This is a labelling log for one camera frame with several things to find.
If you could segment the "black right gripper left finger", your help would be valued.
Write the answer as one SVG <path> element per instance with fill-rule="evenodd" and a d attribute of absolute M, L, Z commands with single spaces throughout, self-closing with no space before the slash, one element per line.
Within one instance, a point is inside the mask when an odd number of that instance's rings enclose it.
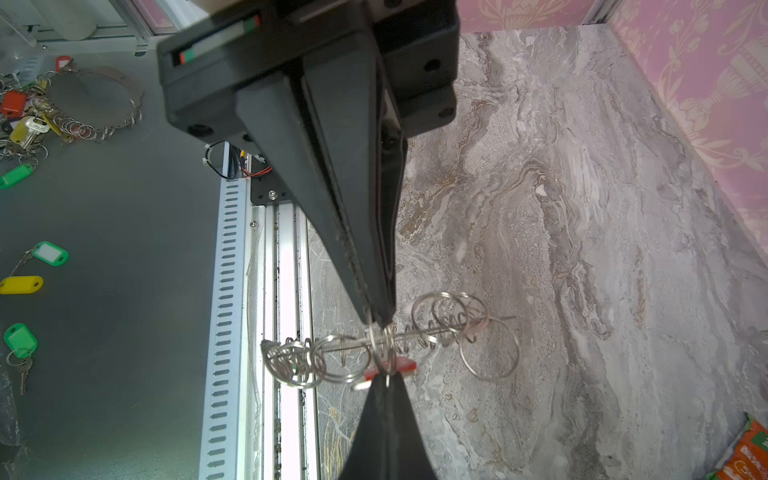
<path fill-rule="evenodd" d="M 388 389 L 383 377 L 369 388 L 340 479 L 386 479 L 388 473 Z"/>

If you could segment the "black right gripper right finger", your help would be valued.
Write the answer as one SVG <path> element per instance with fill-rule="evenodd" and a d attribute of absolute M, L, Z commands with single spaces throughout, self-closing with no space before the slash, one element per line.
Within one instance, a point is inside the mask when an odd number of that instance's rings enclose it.
<path fill-rule="evenodd" d="M 386 478 L 437 478 L 402 376 L 386 379 Z"/>

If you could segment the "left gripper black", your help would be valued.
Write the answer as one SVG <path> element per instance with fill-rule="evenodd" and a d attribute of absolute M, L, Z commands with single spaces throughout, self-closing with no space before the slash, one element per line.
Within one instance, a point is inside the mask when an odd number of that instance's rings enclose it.
<path fill-rule="evenodd" d="M 360 320 L 396 310 L 405 142 L 449 123 L 452 1 L 241 1 L 161 42 L 168 121 L 266 155 Z"/>

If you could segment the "red key tag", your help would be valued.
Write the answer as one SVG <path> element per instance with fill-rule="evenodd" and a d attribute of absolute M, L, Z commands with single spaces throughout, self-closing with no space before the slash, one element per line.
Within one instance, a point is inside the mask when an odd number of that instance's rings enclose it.
<path fill-rule="evenodd" d="M 363 374 L 363 378 L 365 381 L 370 382 L 380 373 L 387 374 L 394 372 L 401 373 L 404 376 L 410 376 L 414 374 L 417 368 L 418 365 L 414 360 L 407 357 L 397 357 L 392 365 L 385 362 L 383 369 L 379 369 L 378 367 L 367 369 Z"/>

